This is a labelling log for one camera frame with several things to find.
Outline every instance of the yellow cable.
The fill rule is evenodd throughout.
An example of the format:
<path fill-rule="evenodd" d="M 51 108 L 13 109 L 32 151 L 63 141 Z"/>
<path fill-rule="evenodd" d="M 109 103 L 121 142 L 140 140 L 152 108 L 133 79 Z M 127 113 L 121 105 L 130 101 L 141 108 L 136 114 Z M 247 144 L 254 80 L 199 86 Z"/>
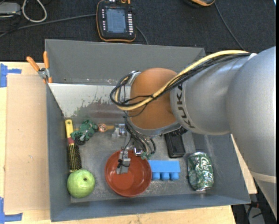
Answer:
<path fill-rule="evenodd" d="M 195 68 L 199 64 L 201 64 L 201 63 L 203 63 L 203 62 L 205 62 L 209 59 L 212 59 L 214 57 L 217 57 L 217 56 L 240 54 L 240 53 L 248 53 L 248 52 L 247 51 L 241 51 L 241 50 L 225 50 L 225 51 L 219 51 L 219 52 L 213 53 L 211 55 L 205 56 L 202 59 L 200 59 L 200 60 L 196 61 L 195 63 L 191 64 L 190 66 L 188 66 L 184 70 L 182 70 L 179 74 L 177 74 L 174 78 L 172 78 L 164 86 L 162 86 L 158 91 L 156 91 L 153 95 L 151 95 L 151 97 L 148 97 L 148 98 L 142 100 L 141 102 L 139 102 L 138 104 L 135 104 L 135 105 L 132 105 L 132 106 L 117 105 L 117 107 L 121 110 L 124 110 L 124 111 L 130 111 L 130 110 L 137 109 L 137 108 L 147 104 L 151 100 L 153 100 L 154 97 L 157 97 L 158 95 L 160 95 L 167 88 L 167 86 L 169 86 L 172 83 L 172 81 L 176 80 L 178 77 L 182 76 L 183 74 L 189 72 L 190 70 L 192 70 L 193 68 Z M 119 100 L 119 91 L 117 90 L 116 93 L 115 93 L 115 101 L 118 101 L 118 100 Z"/>

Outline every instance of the blue tape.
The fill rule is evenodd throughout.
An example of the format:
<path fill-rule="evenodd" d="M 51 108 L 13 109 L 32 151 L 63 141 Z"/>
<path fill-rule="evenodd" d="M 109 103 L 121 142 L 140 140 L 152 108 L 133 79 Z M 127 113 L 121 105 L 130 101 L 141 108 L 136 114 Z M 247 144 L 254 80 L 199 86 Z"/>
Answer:
<path fill-rule="evenodd" d="M 21 74 L 21 69 L 9 69 L 3 63 L 0 64 L 0 87 L 7 86 L 7 74 Z"/>
<path fill-rule="evenodd" d="M 5 215 L 4 199 L 0 197 L 0 224 L 4 224 L 5 222 L 21 221 L 21 219 L 22 219 L 22 213 L 14 214 L 14 215 Z"/>

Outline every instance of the black carpet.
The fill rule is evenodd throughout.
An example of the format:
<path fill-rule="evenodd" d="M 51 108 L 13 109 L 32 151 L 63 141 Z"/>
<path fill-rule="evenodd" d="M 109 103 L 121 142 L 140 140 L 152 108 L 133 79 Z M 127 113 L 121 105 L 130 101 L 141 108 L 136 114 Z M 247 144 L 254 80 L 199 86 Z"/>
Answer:
<path fill-rule="evenodd" d="M 24 0 L 6 1 L 21 5 Z M 42 25 L 20 28 L 36 23 L 23 16 L 0 18 L 0 61 L 26 61 L 26 56 L 32 56 L 42 62 L 46 38 L 101 42 L 94 16 L 45 24 L 95 14 L 100 0 L 41 1 L 48 13 Z M 184 0 L 132 0 L 132 4 L 136 9 L 136 25 L 150 45 L 202 47 L 207 54 L 225 49 L 258 53 L 276 45 L 273 0 L 216 0 L 210 7 L 200 8 Z M 43 16 L 35 0 L 27 4 L 26 13 L 32 19 Z M 146 44 L 144 36 L 138 31 L 133 43 Z"/>

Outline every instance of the wooden table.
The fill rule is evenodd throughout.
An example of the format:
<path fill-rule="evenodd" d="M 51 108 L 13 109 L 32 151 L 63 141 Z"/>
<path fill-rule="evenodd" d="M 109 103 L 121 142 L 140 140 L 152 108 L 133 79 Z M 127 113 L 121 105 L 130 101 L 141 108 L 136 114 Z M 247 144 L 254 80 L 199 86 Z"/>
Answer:
<path fill-rule="evenodd" d="M 20 76 L 23 75 L 37 75 L 29 63 L 17 63 L 17 62 L 3 62 L 8 66 L 9 69 L 18 68 L 22 70 Z M 0 196 L 4 197 L 4 184 L 5 184 L 5 151 L 6 151 L 6 109 L 7 109 L 7 87 L 0 88 Z M 254 185 L 252 176 L 248 171 L 248 168 L 245 162 L 242 159 L 242 156 L 238 152 L 238 149 L 235 145 L 235 150 L 238 153 L 239 163 L 241 165 L 244 179 L 250 194 L 255 194 L 257 192 Z M 23 217 L 21 222 L 13 223 L 28 223 L 28 224 L 48 224 L 51 223 L 49 216 L 49 209 L 46 210 L 27 210 L 23 211 Z M 157 212 L 150 214 L 137 214 L 137 215 L 128 215 L 128 216 L 119 216 L 119 217 L 104 217 L 104 218 L 95 218 L 79 221 L 65 221 L 60 223 L 66 224 L 103 224 L 103 223 L 112 223 L 112 224 L 132 224 L 132 223 L 142 223 L 142 224 L 155 224 L 155 223 L 191 223 L 191 224 L 203 224 L 203 223 L 212 223 L 212 224 L 234 224 L 235 219 L 232 213 L 230 206 L 219 206 L 219 207 L 210 207 L 210 208 L 198 208 L 198 209 L 189 209 L 189 210 L 177 210 L 177 211 L 166 211 L 166 212 Z"/>

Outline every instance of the blue lego brick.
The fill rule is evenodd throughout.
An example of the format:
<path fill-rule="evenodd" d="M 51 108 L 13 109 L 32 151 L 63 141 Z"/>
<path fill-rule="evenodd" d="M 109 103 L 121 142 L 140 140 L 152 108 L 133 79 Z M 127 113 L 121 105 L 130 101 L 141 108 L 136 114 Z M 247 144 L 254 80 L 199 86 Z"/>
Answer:
<path fill-rule="evenodd" d="M 178 180 L 180 173 L 179 161 L 149 160 L 152 180 Z"/>

